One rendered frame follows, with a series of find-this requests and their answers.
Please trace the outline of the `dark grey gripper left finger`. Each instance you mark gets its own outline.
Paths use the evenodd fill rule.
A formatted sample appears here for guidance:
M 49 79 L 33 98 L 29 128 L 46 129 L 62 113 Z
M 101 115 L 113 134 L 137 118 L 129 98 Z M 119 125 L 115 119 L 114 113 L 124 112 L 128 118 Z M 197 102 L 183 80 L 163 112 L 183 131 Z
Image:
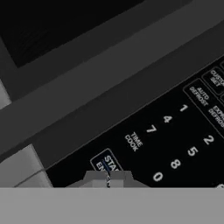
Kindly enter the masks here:
M 106 188 L 108 177 L 109 175 L 106 171 L 87 171 L 82 180 L 72 183 L 68 188 Z

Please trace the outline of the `dark microwave door with window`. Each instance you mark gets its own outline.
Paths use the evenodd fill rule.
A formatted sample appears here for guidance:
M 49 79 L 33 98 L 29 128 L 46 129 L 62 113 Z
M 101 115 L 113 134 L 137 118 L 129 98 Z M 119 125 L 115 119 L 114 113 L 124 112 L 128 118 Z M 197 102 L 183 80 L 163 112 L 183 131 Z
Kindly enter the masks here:
M 32 0 L 34 20 L 0 16 L 0 109 L 192 0 Z

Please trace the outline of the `black microwave oven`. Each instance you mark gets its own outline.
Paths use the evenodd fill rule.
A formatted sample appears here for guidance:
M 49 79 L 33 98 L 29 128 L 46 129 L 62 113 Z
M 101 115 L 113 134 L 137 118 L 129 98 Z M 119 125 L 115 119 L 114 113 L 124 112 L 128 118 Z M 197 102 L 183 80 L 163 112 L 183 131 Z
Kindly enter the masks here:
M 46 7 L 0 0 L 0 16 Z M 224 20 L 0 157 L 0 187 L 66 188 L 87 171 L 148 187 L 224 188 Z

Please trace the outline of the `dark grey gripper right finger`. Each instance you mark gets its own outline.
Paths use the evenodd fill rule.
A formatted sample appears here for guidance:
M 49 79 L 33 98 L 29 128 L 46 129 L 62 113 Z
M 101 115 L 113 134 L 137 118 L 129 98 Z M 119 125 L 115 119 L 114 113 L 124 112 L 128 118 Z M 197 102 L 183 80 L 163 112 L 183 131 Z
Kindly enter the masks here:
M 147 185 L 135 180 L 131 171 L 112 171 L 110 173 L 111 188 L 148 188 Z

